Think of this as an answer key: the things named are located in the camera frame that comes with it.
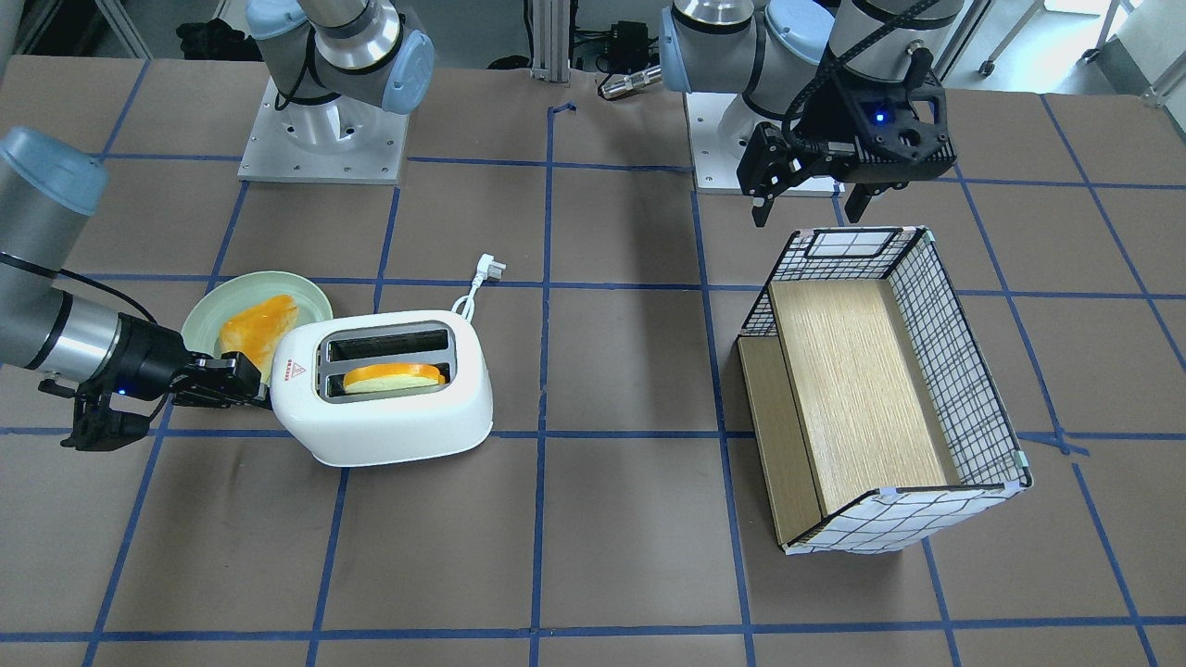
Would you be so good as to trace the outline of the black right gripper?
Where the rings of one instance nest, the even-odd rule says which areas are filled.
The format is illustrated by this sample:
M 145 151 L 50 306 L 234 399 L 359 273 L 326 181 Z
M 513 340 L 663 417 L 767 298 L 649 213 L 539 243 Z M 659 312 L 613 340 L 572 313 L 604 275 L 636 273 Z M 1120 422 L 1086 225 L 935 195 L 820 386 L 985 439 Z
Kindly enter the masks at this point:
M 63 447 L 108 452 L 147 434 L 153 418 L 111 409 L 115 394 L 151 401 L 174 398 L 186 407 L 228 409 L 250 405 L 272 409 L 270 388 L 246 354 L 224 352 L 213 358 L 183 345 L 181 333 L 130 315 L 119 317 L 114 352 L 96 377 L 74 393 L 71 434 Z

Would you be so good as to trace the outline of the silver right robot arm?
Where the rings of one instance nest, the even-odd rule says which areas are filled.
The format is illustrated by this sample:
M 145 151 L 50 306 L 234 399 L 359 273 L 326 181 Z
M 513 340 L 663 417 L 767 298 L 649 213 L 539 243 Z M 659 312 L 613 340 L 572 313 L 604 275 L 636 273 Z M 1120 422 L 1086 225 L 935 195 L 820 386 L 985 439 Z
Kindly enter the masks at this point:
M 39 390 L 70 398 L 64 447 L 114 451 L 148 434 L 148 415 L 111 409 L 113 396 L 178 406 L 270 406 L 246 354 L 212 358 L 181 333 L 55 287 L 107 171 L 43 132 L 14 127 L 1 146 L 1 352 L 8 366 L 42 371 Z

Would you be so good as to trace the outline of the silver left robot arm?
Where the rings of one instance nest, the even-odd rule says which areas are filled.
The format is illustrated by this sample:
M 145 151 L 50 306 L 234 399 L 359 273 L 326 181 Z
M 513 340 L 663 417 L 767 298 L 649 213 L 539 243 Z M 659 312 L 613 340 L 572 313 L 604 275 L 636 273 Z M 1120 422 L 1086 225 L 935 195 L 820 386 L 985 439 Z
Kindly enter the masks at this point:
M 674 93 L 737 94 L 755 123 L 737 165 L 752 220 L 817 177 L 852 186 L 857 222 L 876 195 L 957 161 L 932 43 L 958 1 L 674 1 L 658 34 Z

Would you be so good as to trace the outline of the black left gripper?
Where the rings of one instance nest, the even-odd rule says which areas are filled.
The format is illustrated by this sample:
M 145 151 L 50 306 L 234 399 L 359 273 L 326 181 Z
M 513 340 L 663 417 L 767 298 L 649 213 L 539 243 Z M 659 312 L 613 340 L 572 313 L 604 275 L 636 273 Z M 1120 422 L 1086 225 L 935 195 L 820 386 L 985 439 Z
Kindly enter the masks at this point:
M 776 195 L 827 176 L 852 184 L 844 203 L 857 224 L 876 188 L 895 188 L 943 176 L 958 155 L 946 126 L 946 97 L 932 71 L 933 56 L 919 46 L 906 55 L 901 80 L 866 80 L 835 66 L 801 106 L 795 126 L 769 121 L 753 131 L 740 161 L 738 188 L 752 197 L 752 220 L 765 228 Z

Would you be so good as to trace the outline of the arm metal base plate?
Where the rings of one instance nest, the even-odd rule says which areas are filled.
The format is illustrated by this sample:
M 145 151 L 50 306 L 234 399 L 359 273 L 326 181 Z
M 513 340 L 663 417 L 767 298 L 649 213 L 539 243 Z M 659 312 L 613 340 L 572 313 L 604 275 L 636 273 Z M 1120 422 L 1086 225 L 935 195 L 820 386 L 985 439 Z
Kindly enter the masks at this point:
M 269 80 L 237 171 L 242 182 L 398 185 L 410 117 L 346 97 L 278 109 L 281 101 Z
M 686 94 L 688 139 L 696 190 L 706 195 L 738 195 L 737 169 L 758 122 L 763 121 L 740 94 Z

